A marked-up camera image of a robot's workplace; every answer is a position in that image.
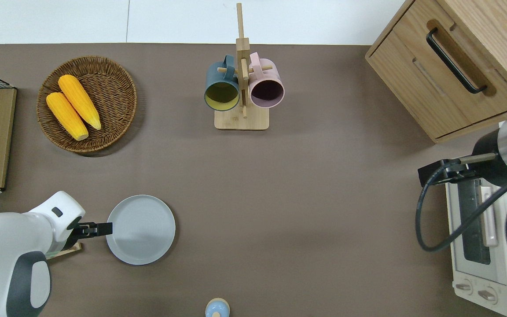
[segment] corn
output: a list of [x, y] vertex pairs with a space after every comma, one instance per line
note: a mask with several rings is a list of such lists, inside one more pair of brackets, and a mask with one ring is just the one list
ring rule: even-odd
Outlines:
[[72, 75], [66, 74], [58, 79], [58, 85], [69, 102], [72, 103], [79, 116], [96, 130], [101, 130], [99, 113], [97, 113], [97, 109], [95, 109], [93, 102], [91, 102], [79, 80]]
[[56, 119], [58, 119], [60, 124], [74, 139], [78, 141], [87, 139], [89, 136], [87, 128], [64, 94], [53, 92], [46, 96], [46, 104]]

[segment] pink mug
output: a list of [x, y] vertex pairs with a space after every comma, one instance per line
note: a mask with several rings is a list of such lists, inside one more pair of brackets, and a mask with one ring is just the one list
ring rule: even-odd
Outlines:
[[[267, 58], [259, 58], [257, 52], [250, 55], [250, 68], [253, 73], [250, 77], [250, 100], [253, 104], [261, 108], [271, 108], [277, 106], [285, 95], [285, 90], [279, 72], [274, 62]], [[262, 70], [262, 67], [271, 66], [270, 70]]]

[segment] toaster oven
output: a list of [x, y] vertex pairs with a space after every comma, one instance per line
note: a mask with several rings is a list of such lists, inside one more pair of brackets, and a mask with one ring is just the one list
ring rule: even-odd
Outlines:
[[[485, 179], [445, 183], [449, 232], [499, 187]], [[455, 294], [507, 316], [507, 193], [491, 205], [453, 243], [451, 259]]]

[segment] wicker basket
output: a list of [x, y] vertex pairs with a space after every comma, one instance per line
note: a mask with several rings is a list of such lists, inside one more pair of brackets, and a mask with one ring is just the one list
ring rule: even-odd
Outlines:
[[[85, 140], [72, 138], [46, 104], [46, 96], [60, 91], [58, 78], [64, 74], [78, 78], [99, 113], [101, 130], [86, 124], [89, 137]], [[58, 147], [75, 153], [95, 152], [113, 144], [129, 128], [135, 112], [136, 87], [129, 73], [101, 56], [83, 56], [62, 64], [38, 92], [37, 117], [42, 131]]]

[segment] blue mug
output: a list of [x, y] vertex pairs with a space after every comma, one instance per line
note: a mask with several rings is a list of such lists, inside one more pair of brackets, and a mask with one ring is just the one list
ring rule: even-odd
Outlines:
[[[226, 68], [226, 72], [219, 72], [219, 68]], [[234, 57], [231, 55], [226, 55], [223, 62], [216, 62], [207, 70], [205, 102], [216, 111], [227, 111], [238, 104], [238, 77], [234, 70]]]

